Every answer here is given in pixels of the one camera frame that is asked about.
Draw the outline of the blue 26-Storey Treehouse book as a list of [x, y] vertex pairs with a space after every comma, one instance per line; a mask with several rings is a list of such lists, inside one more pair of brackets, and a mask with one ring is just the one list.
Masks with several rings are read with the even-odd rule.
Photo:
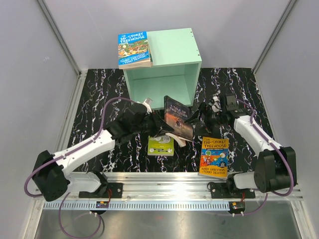
[[151, 67], [153, 65], [146, 31], [118, 35], [119, 69]]

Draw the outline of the green 104-Storey Treehouse book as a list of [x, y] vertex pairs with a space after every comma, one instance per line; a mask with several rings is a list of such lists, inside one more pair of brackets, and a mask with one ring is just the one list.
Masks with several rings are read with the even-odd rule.
[[153, 63], [153, 57], [152, 57], [152, 52], [151, 52], [150, 39], [148, 37], [147, 32], [146, 32], [146, 37], [147, 37], [147, 42], [148, 42], [148, 52], [149, 52], [149, 57], [150, 57], [150, 67], [152, 67], [154, 65], [154, 63]]

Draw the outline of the dark Tale of Two Cities book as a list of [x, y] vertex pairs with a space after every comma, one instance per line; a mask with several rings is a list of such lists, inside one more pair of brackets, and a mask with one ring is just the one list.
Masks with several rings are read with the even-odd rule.
[[172, 137], [179, 147], [185, 147], [186, 141], [193, 140], [193, 127], [186, 123], [189, 117], [189, 107], [169, 96], [164, 97], [164, 121], [173, 128], [173, 132], [167, 132], [166, 135]]

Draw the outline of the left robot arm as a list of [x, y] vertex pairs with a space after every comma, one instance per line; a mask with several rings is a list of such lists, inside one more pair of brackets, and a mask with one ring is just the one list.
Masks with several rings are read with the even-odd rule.
[[138, 133], [157, 137], [173, 132], [147, 103], [134, 103], [115, 120], [102, 126], [93, 136], [54, 154], [47, 150], [38, 155], [32, 180], [48, 202], [66, 193], [101, 198], [109, 189], [107, 176], [96, 170], [86, 174], [75, 169], [95, 156], [130, 141]]

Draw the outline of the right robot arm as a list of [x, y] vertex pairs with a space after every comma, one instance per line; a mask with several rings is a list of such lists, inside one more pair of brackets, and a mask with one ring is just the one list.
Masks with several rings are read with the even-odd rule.
[[256, 111], [234, 94], [220, 95], [199, 105], [186, 120], [194, 124], [204, 119], [203, 131], [217, 136], [217, 128], [230, 126], [257, 155], [254, 171], [234, 173], [227, 177], [226, 193], [237, 198], [246, 189], [289, 196], [297, 184], [296, 152], [290, 146], [282, 146], [257, 124]]

